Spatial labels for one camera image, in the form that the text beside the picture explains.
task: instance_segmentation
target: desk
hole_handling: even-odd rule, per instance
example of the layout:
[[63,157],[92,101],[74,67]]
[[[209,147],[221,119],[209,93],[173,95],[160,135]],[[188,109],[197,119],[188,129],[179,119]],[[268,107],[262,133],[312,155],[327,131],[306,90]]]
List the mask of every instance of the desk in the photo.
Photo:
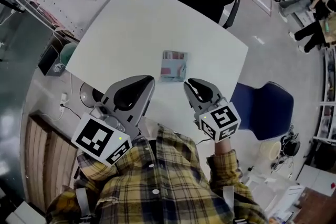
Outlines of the desk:
[[[67,70],[106,92],[130,76],[148,74],[157,81],[164,50],[188,52],[187,77],[214,83],[230,100],[247,46],[177,0],[111,0],[83,36]],[[156,82],[147,118],[199,141],[204,134],[193,114],[182,83]]]

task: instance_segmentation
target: wooden panel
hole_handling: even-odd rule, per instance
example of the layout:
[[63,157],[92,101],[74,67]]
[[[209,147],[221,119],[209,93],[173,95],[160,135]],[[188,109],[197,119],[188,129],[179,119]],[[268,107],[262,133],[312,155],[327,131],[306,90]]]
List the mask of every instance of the wooden panel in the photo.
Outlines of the wooden panel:
[[55,145],[55,152],[54,152],[54,159],[52,160],[52,170],[51,170],[51,184],[50,184],[50,202],[56,197],[56,180],[57,180],[57,173],[58,173],[58,163],[61,155],[63,139],[57,136],[56,145]]
[[72,166],[72,172],[71,172],[71,178],[70,178],[70,184],[69,184],[70,188],[74,188],[75,179],[77,179],[77,178],[75,178],[77,169],[79,169],[79,165],[78,165],[77,158],[75,157],[75,162]]
[[47,161],[45,165],[45,181],[44,181],[44,194],[45,194],[45,207],[48,208],[51,202],[51,179],[53,171],[53,160],[56,148],[57,134],[51,133],[50,140],[47,145]]
[[40,144],[38,149],[38,164],[37,164],[37,194],[38,194],[38,208],[42,211],[45,210],[44,201],[44,163],[45,163],[45,149],[48,134],[44,130],[41,131]]
[[35,139],[34,139],[34,149],[33,149],[33,183],[32,183],[32,191],[31,191],[31,196],[32,196],[32,203],[35,206],[39,206],[38,204],[38,170],[37,170],[37,164],[38,164],[38,151],[39,151],[39,146],[40,146],[40,138],[41,138],[41,131],[42,128],[37,125],[36,127],[36,132],[35,132]]
[[70,185],[70,177],[72,174],[72,169],[74,167],[74,163],[76,160],[76,153],[77,149],[74,148],[73,146],[69,145],[69,150],[68,150],[68,155],[67,155],[67,160],[65,162],[64,166],[64,174],[63,174],[63,179],[62,179],[62,185],[69,186]]
[[59,158],[59,163],[58,163],[55,197],[61,194],[64,167],[66,164],[68,151],[69,151],[69,144],[62,141],[61,156]]
[[40,210],[45,211],[43,166],[48,133],[43,130],[42,126],[35,119],[28,119],[25,138],[25,166],[29,201]]
[[34,140],[35,140],[35,132],[36,132],[36,127],[37,124],[36,122],[32,121],[31,123],[31,129],[30,129],[30,133],[29,133],[29,138],[27,139],[28,142],[28,148],[26,150],[28,150],[28,159],[26,159],[26,163],[28,163],[28,193],[29,193],[29,200],[31,202],[33,202],[33,196],[32,193],[33,192],[33,184],[34,184],[34,173],[33,173],[33,162],[34,162]]
[[40,117],[28,119],[25,167],[30,202],[45,212],[52,200],[69,186],[77,149]]
[[29,170],[29,143],[30,143],[30,131],[32,129],[32,120],[31,118],[28,118],[27,122],[27,129],[26,129],[26,137],[25,137],[25,174],[26,174],[26,181],[27,181],[27,191],[28,195],[30,192],[30,182],[29,182],[29,177],[30,177],[30,170]]

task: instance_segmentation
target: white floor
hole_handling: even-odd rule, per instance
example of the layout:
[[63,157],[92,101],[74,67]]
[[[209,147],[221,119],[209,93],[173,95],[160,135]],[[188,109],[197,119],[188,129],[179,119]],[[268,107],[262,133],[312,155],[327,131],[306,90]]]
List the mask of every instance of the white floor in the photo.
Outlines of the white floor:
[[[274,2],[270,15],[270,0],[241,0],[234,25],[229,31],[243,41],[249,51],[241,72],[239,82],[260,88],[268,81],[282,85],[295,100],[292,122],[295,132],[300,133],[301,149],[294,157],[294,165],[286,163],[278,171],[284,177],[292,174],[295,179],[305,161],[303,156],[309,148],[318,120],[318,103],[321,98],[323,69],[320,53],[314,49],[309,55],[297,50],[295,43],[288,36],[288,31],[300,29],[293,18],[285,23],[278,15]],[[76,113],[89,112],[79,99],[82,81],[72,77],[73,94],[67,106]],[[39,69],[34,74],[26,103],[25,112],[40,110],[54,119],[60,116],[59,100],[62,92],[70,95],[70,74],[65,72],[60,78],[44,77]],[[69,110],[65,110],[59,121],[51,121],[64,135],[71,138],[79,119]],[[231,139],[236,149],[243,170],[256,166],[261,172],[270,173],[270,162],[259,155],[260,142],[250,131],[239,131]],[[213,142],[204,142],[198,146],[201,165],[206,175],[209,169],[206,157],[213,154]]]

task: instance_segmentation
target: black pants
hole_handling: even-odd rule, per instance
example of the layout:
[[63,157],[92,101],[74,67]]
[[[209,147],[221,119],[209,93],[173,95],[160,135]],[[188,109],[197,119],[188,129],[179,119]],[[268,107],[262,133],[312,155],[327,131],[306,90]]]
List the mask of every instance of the black pants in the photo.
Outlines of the black pants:
[[319,44],[325,44],[322,28],[319,22],[314,22],[307,27],[295,33],[296,40],[302,40],[305,37],[311,36],[310,41],[305,45],[305,52],[309,52],[313,47]]

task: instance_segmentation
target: small box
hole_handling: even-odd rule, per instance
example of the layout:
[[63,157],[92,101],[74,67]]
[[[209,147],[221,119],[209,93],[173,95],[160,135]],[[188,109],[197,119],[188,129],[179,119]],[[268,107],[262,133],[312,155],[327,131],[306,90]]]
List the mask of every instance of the small box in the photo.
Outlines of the small box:
[[161,82],[181,82],[185,80],[188,53],[165,50],[162,55]]
[[233,103],[220,106],[199,117],[201,130],[215,143],[220,142],[239,129],[241,119]]
[[129,135],[112,128],[88,113],[82,116],[71,142],[109,167],[132,148]]

